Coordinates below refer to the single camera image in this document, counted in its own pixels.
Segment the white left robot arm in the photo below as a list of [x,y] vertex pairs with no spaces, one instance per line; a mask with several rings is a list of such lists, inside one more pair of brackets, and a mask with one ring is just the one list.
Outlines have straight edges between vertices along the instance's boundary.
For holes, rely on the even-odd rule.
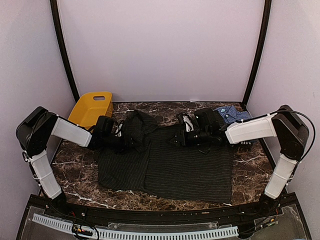
[[53,201],[50,208],[58,217],[67,218],[71,208],[64,202],[65,193],[58,184],[48,159],[47,145],[50,137],[90,150],[102,147],[123,150],[133,142],[120,131],[112,132],[114,123],[114,119],[101,115],[95,125],[85,129],[39,106],[18,125],[15,134],[23,150],[24,160],[29,163],[34,179],[40,184],[44,194]]

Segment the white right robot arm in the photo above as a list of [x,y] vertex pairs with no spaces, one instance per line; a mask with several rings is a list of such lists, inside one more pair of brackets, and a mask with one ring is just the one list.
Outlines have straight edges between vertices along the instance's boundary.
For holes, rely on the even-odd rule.
[[210,108],[197,110],[193,124],[187,114],[178,117],[181,127],[169,138],[177,147],[191,147],[201,144],[232,146],[253,140],[276,139],[279,144],[279,158],[259,202],[255,213],[266,217],[280,203],[284,188],[293,179],[300,162],[306,157],[313,144],[308,143],[310,129],[303,120],[309,118],[288,105],[278,110],[254,117],[239,119],[232,123],[220,123],[218,113]]

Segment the black pinstriped long sleeve shirt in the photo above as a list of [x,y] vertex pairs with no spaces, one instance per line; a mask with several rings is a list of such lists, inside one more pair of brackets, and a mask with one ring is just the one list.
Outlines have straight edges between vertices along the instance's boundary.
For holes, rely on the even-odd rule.
[[98,157],[98,183],[112,190],[142,191],[175,200],[230,203],[233,153],[226,146],[175,146],[179,125],[160,126],[134,110],[121,135],[124,147],[107,146]]

